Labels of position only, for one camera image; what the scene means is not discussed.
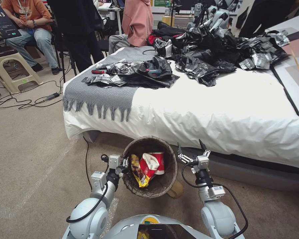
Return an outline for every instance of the gray blanket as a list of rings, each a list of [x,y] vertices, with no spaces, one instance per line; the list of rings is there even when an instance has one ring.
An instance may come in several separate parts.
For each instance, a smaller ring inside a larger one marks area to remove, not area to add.
[[[151,60],[155,55],[155,51],[145,50],[154,49],[151,46],[143,47],[127,47],[116,55],[108,56],[102,63],[113,64],[121,59],[126,59],[128,62]],[[111,111],[112,120],[115,119],[115,111],[119,109],[121,112],[121,121],[124,120],[126,111],[126,121],[129,120],[133,96],[137,87],[112,87],[101,88],[95,85],[88,86],[81,82],[85,77],[95,76],[90,70],[86,70],[83,74],[76,76],[65,88],[63,95],[63,109],[70,111],[73,104],[76,102],[75,112],[81,110],[83,103],[87,104],[89,115],[93,115],[94,106],[96,105],[98,117],[103,119],[106,117],[108,109]]]

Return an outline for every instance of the plastic stool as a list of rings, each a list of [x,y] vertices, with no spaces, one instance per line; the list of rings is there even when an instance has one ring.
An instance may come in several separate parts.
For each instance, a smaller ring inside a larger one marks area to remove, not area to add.
[[[15,60],[21,63],[24,69],[28,72],[29,76],[17,80],[11,79],[8,72],[3,67],[3,62],[8,60]],[[38,74],[15,49],[9,46],[0,47],[0,82],[3,86],[7,88],[11,94],[13,94],[20,92],[18,88],[19,85],[30,81],[35,81],[38,85],[43,84],[43,81],[40,79]]]

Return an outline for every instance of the power adapter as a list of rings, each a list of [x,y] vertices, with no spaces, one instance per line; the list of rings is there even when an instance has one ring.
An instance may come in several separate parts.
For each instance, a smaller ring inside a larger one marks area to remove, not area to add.
[[[55,92],[54,94],[47,96],[43,101],[46,102],[46,101],[52,100],[58,96],[60,96],[60,94]]]

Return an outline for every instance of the trash can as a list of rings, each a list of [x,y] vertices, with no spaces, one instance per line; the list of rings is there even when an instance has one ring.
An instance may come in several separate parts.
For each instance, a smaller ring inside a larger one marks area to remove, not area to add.
[[[140,188],[131,168],[131,154],[141,156],[143,153],[164,152],[165,173],[155,175],[145,188]],[[178,172],[174,151],[164,140],[154,136],[144,136],[133,140],[124,150],[124,158],[129,157],[129,172],[124,174],[123,181],[133,194],[143,198],[157,198],[167,193],[173,186]]]

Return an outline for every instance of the white robot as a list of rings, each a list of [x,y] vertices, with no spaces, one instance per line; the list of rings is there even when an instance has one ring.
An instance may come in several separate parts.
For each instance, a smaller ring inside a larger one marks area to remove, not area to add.
[[[198,26],[209,26],[210,28],[228,28],[230,20],[230,12],[235,11],[239,0],[215,0],[214,4],[205,8],[204,0],[199,0],[198,3],[191,9],[194,17],[187,24],[186,28],[191,29]]]
[[[198,188],[199,198],[204,205],[201,209],[202,219],[212,238],[221,239],[222,236],[231,236],[229,239],[244,239],[243,232],[248,227],[248,220],[232,192],[223,185],[213,183],[208,173],[210,150],[207,150],[201,141],[200,144],[203,154],[195,155],[192,158],[183,154],[182,148],[178,146],[178,158],[185,163],[182,169],[183,179],[192,187]],[[128,159],[122,159],[119,155],[110,157],[102,155],[101,158],[108,162],[109,173],[107,176],[98,171],[92,174],[93,190],[90,198],[79,203],[72,211],[71,216],[66,219],[69,226],[62,239],[97,239],[100,238],[107,224],[108,209],[118,187],[119,179],[128,172]],[[196,176],[196,185],[190,184],[184,177],[183,172],[187,166],[191,167]],[[242,230],[239,229],[232,210],[219,201],[219,198],[225,195],[224,188],[234,197],[245,218],[246,224]],[[175,219],[148,214],[121,220],[103,238],[137,238],[138,232],[142,229],[147,230],[152,238],[178,238],[176,232],[180,229],[184,233],[182,238],[211,238]]]

